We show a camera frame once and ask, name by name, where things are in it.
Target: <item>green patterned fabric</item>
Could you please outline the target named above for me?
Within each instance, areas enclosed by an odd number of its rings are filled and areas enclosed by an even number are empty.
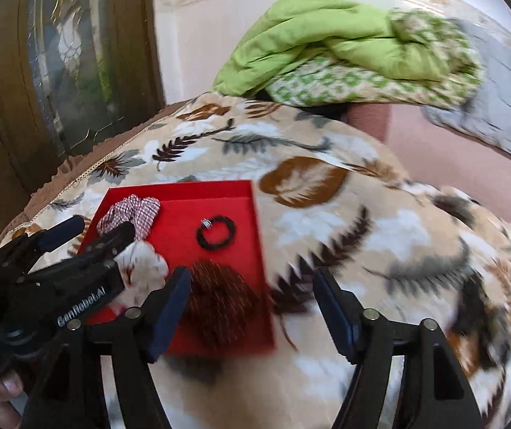
[[[265,88],[293,106],[406,102],[455,108],[482,82],[480,56],[453,23],[346,0],[279,0],[242,38],[213,90]]]

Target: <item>black bracelet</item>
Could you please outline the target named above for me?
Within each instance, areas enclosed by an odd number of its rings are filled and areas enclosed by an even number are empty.
[[[229,231],[228,238],[225,239],[223,242],[220,243],[208,243],[206,239],[204,238],[204,230],[209,229],[212,227],[213,223],[215,222],[223,222],[227,227]],[[203,219],[202,225],[199,227],[199,229],[196,231],[196,240],[198,241],[198,244],[205,250],[208,250],[210,252],[213,252],[214,250],[218,250],[220,248],[224,248],[226,245],[228,245],[235,235],[235,224],[234,222],[226,218],[225,216],[215,216],[212,219]]]

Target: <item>brown fuzzy object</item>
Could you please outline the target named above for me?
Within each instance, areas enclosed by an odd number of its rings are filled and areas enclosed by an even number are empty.
[[[220,348],[245,336],[257,295],[230,266],[200,260],[192,266],[186,321],[205,345]]]

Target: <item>finger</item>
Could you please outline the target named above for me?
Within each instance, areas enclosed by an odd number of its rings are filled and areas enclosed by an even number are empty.
[[[9,401],[23,393],[23,382],[19,375],[11,370],[0,378],[0,401]]]
[[[7,373],[0,379],[0,428],[16,429],[19,427],[21,417],[8,402],[23,392],[21,379],[14,371]]]

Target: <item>red gift box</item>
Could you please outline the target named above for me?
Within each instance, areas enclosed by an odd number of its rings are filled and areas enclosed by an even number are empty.
[[[146,239],[163,256],[170,268],[178,265],[191,267],[200,259],[230,265],[256,293],[260,301],[249,319],[246,335],[234,345],[210,349],[185,322],[180,321],[172,338],[168,354],[195,355],[219,358],[230,355],[248,355],[274,349],[269,286],[263,269],[262,250],[251,181],[182,182],[133,187],[115,187],[104,196],[79,249],[98,238],[96,224],[115,203],[130,195],[140,198],[155,197],[162,207]],[[231,243],[209,252],[199,246],[196,231],[204,218],[222,215],[236,226]],[[206,239],[223,240],[227,236],[224,224],[215,224],[206,231]],[[114,318],[110,308],[104,308],[89,319],[89,323],[105,322]]]

